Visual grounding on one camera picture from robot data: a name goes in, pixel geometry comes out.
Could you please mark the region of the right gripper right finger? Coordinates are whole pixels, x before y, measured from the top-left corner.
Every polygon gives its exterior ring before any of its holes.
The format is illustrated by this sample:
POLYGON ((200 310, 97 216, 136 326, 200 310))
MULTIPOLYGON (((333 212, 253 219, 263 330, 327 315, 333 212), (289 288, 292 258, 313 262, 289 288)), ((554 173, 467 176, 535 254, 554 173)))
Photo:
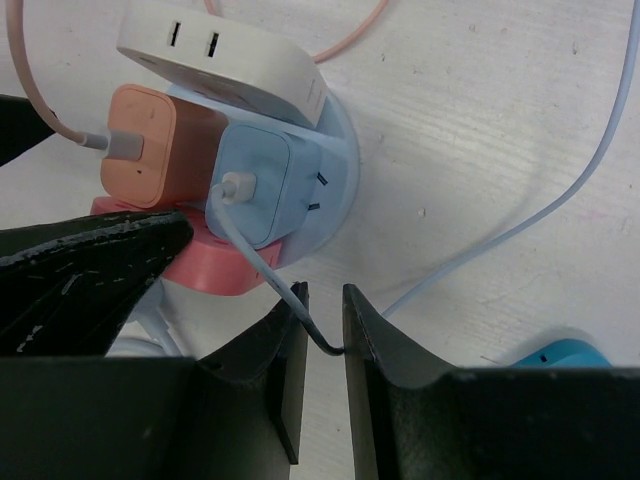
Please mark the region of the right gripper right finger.
POLYGON ((343 339, 359 479, 635 479, 635 368, 458 368, 352 284, 343 339))

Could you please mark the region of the orange usb charger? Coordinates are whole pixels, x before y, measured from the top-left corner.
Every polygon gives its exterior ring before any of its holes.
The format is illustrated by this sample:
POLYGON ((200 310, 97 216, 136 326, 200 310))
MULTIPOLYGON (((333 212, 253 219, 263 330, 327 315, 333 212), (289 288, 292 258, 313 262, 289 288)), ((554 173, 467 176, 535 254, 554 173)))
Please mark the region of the orange usb charger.
POLYGON ((107 126, 142 137, 135 161, 107 157, 101 182, 113 198, 138 208, 204 200, 221 136, 222 112, 135 84, 114 92, 107 126))

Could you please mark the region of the blue square adapter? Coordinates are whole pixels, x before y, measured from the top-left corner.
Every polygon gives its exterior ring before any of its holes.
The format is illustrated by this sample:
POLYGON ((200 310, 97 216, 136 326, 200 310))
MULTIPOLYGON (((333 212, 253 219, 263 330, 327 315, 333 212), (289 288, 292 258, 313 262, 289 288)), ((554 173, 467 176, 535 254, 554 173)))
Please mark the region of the blue square adapter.
POLYGON ((608 368, 610 361, 592 344, 580 339, 563 338, 530 344, 509 364, 515 368, 608 368))

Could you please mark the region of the light blue round socket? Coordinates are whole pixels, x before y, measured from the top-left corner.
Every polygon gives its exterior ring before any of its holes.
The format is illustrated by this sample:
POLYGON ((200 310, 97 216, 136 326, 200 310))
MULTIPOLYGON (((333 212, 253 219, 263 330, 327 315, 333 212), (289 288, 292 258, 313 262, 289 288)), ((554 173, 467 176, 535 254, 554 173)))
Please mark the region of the light blue round socket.
POLYGON ((302 226, 286 236, 277 266, 287 267, 314 253, 340 229, 354 203, 360 179, 360 154, 355 130, 347 111, 330 93, 314 130, 208 99, 177 85, 168 88, 177 98, 223 112, 231 121, 273 127, 310 140, 321 152, 319 173, 311 203, 319 207, 308 213, 302 226))

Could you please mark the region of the light blue usb charger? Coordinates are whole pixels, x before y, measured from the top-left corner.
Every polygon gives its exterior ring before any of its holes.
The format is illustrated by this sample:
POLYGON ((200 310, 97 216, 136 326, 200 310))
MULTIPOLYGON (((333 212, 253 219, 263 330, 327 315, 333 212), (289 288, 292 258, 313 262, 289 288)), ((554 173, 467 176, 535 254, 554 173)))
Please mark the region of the light blue usb charger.
POLYGON ((223 202, 234 225, 255 249, 299 229, 321 170, 321 147, 314 141, 248 122, 236 122, 221 137, 211 184, 230 173, 255 177, 253 196, 223 202))

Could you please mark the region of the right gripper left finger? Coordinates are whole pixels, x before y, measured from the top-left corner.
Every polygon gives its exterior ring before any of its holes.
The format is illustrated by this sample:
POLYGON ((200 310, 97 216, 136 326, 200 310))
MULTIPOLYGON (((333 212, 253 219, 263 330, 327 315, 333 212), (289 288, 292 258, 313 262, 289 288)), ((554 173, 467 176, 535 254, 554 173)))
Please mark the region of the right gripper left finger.
POLYGON ((92 318, 57 288, 10 288, 1 324, 5 479, 286 479, 299 461, 307 337, 277 303, 212 354, 30 357, 50 326, 92 318))

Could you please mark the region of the pink cube plug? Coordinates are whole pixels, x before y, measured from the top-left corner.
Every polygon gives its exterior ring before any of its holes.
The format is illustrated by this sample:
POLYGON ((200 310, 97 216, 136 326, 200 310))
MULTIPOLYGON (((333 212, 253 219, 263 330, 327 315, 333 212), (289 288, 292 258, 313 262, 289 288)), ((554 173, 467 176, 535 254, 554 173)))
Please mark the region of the pink cube plug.
POLYGON ((263 276, 230 242, 211 233, 204 212, 176 202, 149 206, 149 211, 175 207, 193 228, 191 242, 163 273, 163 278, 183 287, 217 296, 239 296, 264 282, 263 276))

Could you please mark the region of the white flat usb adapter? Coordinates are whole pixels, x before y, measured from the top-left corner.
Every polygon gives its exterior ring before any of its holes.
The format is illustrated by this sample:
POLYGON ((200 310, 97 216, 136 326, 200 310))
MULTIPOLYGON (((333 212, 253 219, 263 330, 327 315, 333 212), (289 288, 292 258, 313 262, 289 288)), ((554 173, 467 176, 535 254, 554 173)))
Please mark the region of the white flat usb adapter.
POLYGON ((132 1, 117 50, 206 98, 306 128, 329 89, 312 57, 289 39, 161 1, 132 1))

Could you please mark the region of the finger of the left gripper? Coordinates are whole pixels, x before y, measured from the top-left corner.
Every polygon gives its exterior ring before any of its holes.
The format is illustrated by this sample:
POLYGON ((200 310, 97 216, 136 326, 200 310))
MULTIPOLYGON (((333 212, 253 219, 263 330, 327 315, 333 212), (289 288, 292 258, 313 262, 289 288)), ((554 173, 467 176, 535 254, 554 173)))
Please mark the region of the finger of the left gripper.
POLYGON ((193 235, 177 210, 2 231, 2 355, 106 354, 135 305, 193 235))
POLYGON ((0 166, 54 134, 26 98, 2 94, 0 114, 0 166))

